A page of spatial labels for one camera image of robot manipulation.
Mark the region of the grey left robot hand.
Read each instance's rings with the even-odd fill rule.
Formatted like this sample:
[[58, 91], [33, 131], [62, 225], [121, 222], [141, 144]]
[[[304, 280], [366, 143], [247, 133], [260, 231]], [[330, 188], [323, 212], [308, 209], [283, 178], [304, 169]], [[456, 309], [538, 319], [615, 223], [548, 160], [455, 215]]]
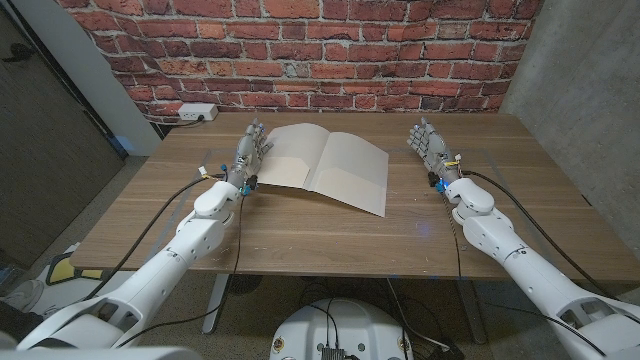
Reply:
[[273, 143], [267, 140], [264, 126], [254, 118], [238, 142], [227, 182], [236, 188], [243, 188], [248, 179], [258, 175], [264, 156], [272, 147]]

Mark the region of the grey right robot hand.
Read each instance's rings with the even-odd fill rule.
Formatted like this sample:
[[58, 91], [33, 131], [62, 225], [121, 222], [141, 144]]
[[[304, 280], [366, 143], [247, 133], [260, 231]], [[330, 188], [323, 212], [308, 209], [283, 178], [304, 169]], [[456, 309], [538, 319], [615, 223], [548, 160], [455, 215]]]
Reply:
[[444, 193], [451, 183], [462, 177], [461, 156], [452, 154], [441, 134], [426, 117], [422, 117], [421, 123], [410, 130], [407, 144], [422, 159], [428, 171], [429, 185], [439, 193]]

